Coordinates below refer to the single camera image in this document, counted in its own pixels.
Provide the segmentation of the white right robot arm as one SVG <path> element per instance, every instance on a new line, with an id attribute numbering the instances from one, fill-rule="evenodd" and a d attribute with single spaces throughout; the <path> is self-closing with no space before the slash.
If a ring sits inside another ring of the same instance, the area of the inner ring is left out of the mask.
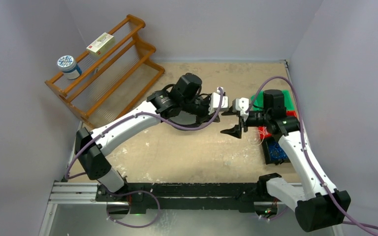
<path id="1" fill-rule="evenodd" d="M 236 98 L 229 103 L 224 95 L 212 103 L 215 110 L 223 110 L 222 115 L 238 117 L 238 124 L 222 133 L 240 139 L 249 127 L 264 126 L 288 156 L 302 185 L 299 190 L 277 173 L 263 175 L 257 182 L 258 197 L 263 200 L 275 197 L 282 201 L 294 211 L 299 226 L 306 232 L 343 223 L 350 195 L 345 190 L 339 191 L 325 175 L 305 140 L 300 121 L 287 115 L 283 92 L 264 91 L 263 107 L 259 111 L 250 111 L 249 105 L 248 98 Z"/>

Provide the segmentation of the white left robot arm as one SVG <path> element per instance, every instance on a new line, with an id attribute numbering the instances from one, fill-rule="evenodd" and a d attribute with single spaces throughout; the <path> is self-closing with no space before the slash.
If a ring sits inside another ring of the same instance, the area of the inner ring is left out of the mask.
<path id="1" fill-rule="evenodd" d="M 217 122 L 225 91 L 204 94 L 202 80 L 192 73 L 181 76 L 153 92 L 134 110 L 115 121 L 89 131 L 81 128 L 76 133 L 74 160 L 79 160 L 90 180 L 97 180 L 108 190 L 114 201 L 127 195 L 126 180 L 107 160 L 120 144 L 141 131 L 162 122 L 184 131 L 200 130 Z"/>

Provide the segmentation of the red plastic bin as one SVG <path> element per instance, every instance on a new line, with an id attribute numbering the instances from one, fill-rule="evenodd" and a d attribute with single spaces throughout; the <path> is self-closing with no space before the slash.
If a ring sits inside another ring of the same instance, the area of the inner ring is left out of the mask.
<path id="1" fill-rule="evenodd" d="M 294 116 L 294 117 L 297 117 L 297 113 L 296 111 L 292 110 L 292 111 L 287 111 L 286 112 L 286 115 L 287 116 Z M 259 126 L 257 128 L 257 133 L 258 133 L 258 138 L 260 140 L 264 140 L 265 138 L 268 138 L 271 136 L 270 133 L 267 132 L 267 129 L 264 127 L 264 126 Z"/>

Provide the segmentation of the green plastic bin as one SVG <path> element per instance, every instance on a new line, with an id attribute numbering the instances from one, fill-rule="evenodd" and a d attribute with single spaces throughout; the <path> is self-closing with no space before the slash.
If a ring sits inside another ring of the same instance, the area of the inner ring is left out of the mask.
<path id="1" fill-rule="evenodd" d="M 254 100 L 252 110 L 260 111 L 263 108 L 263 93 L 264 93 L 264 91 L 261 91 L 259 93 L 258 97 L 256 98 L 256 100 Z M 288 111 L 295 111 L 295 106 L 292 102 L 289 91 L 288 90 L 282 90 L 282 93 L 284 95 L 284 104 L 285 104 L 286 109 Z"/>

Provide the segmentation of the black plastic bin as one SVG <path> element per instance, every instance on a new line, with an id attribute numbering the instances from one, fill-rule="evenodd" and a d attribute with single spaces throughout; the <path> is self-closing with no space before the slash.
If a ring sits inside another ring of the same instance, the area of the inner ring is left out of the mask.
<path id="1" fill-rule="evenodd" d="M 284 150 L 275 141 L 273 137 L 267 137 L 261 144 L 266 165 L 290 163 L 290 160 Z"/>

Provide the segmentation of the orange wooden rack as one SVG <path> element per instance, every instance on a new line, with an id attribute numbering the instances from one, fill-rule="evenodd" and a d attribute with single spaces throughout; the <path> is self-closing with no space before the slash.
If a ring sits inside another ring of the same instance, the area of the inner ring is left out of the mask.
<path id="1" fill-rule="evenodd" d="M 140 31 L 145 22 L 131 14 L 108 33 L 115 38 L 101 56 L 85 51 L 76 58 L 82 74 L 69 80 L 62 72 L 45 81 L 46 86 L 88 128 L 108 124 L 145 100 L 165 73 L 151 57 L 154 45 Z"/>

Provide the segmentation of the green white cardboard box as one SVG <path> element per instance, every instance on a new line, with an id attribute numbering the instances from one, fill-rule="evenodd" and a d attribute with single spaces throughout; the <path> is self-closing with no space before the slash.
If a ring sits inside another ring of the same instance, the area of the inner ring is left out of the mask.
<path id="1" fill-rule="evenodd" d="M 104 32 L 89 46 L 86 47 L 86 51 L 94 59 L 102 57 L 110 48 L 115 44 L 115 37 L 111 34 Z"/>

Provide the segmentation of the blue white round jar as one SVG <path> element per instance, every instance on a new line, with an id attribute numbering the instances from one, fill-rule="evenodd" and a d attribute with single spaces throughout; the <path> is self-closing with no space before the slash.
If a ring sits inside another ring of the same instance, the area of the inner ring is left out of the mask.
<path id="1" fill-rule="evenodd" d="M 68 80 L 75 80 L 82 75 L 82 70 L 73 56 L 60 57 L 57 60 L 57 66 Z"/>

